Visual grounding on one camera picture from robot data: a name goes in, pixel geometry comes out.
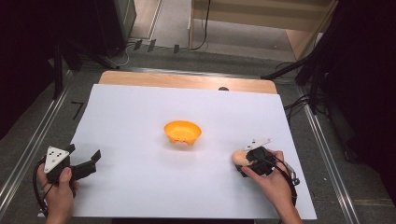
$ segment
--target person's left hand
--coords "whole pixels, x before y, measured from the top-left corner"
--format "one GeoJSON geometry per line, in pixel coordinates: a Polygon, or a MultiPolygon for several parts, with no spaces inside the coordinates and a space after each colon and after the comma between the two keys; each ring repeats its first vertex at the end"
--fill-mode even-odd
{"type": "MultiPolygon", "coordinates": [[[[37,176],[44,193],[48,193],[46,201],[48,205],[47,223],[68,223],[73,215],[74,198],[73,192],[69,187],[69,181],[72,177],[72,171],[69,167],[64,168],[59,176],[59,186],[51,187],[44,173],[44,164],[41,164],[37,170],[37,176]]],[[[78,188],[78,182],[73,184],[75,189],[78,188]]]]}

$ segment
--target beige round object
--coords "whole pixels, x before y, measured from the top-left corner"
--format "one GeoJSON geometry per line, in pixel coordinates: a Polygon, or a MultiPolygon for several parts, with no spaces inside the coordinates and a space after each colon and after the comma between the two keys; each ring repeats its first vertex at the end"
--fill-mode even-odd
{"type": "Polygon", "coordinates": [[[233,163],[235,165],[249,166],[251,162],[247,160],[247,154],[248,152],[243,149],[236,150],[232,155],[233,163]]]}

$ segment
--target hand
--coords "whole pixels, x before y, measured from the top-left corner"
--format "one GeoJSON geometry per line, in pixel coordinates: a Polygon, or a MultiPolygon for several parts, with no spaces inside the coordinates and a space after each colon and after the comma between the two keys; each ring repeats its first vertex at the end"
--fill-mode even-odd
{"type": "MultiPolygon", "coordinates": [[[[281,161],[284,160],[282,151],[267,150],[281,161]]],[[[286,174],[289,173],[288,169],[282,162],[277,161],[276,166],[286,172],[286,174]]],[[[267,197],[268,201],[270,201],[270,203],[275,207],[283,223],[303,223],[297,209],[295,209],[291,201],[291,190],[289,184],[280,171],[275,169],[270,175],[266,176],[257,175],[246,166],[242,167],[242,171],[262,188],[265,197],[267,197]]]]}
{"type": "MultiPolygon", "coordinates": [[[[72,177],[71,169],[66,167],[61,172],[59,186],[51,187],[51,184],[48,183],[47,176],[44,173],[44,164],[38,167],[37,176],[44,193],[48,193],[46,201],[49,215],[46,223],[68,223],[73,215],[74,208],[73,192],[69,187],[69,181],[72,177]]],[[[78,182],[75,182],[73,187],[77,189],[78,182]]]]}

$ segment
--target yellow bowl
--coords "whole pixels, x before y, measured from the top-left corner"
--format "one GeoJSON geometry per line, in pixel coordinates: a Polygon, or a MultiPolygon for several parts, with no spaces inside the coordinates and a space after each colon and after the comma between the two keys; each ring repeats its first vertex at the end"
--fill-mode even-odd
{"type": "Polygon", "coordinates": [[[198,125],[186,120],[169,122],[164,129],[171,143],[182,142],[190,146],[194,144],[202,132],[198,125]]]}

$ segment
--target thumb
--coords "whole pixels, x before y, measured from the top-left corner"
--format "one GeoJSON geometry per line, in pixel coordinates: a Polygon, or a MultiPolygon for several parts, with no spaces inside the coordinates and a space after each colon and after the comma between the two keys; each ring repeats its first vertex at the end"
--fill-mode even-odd
{"type": "Polygon", "coordinates": [[[256,181],[257,183],[260,183],[260,181],[262,180],[262,177],[258,174],[256,174],[256,172],[252,171],[250,168],[248,168],[247,166],[242,167],[242,171],[250,178],[252,178],[254,181],[256,181]]]}
{"type": "Polygon", "coordinates": [[[70,167],[65,167],[61,175],[59,176],[59,188],[68,187],[69,188],[69,181],[72,178],[72,170],[70,167]]]}

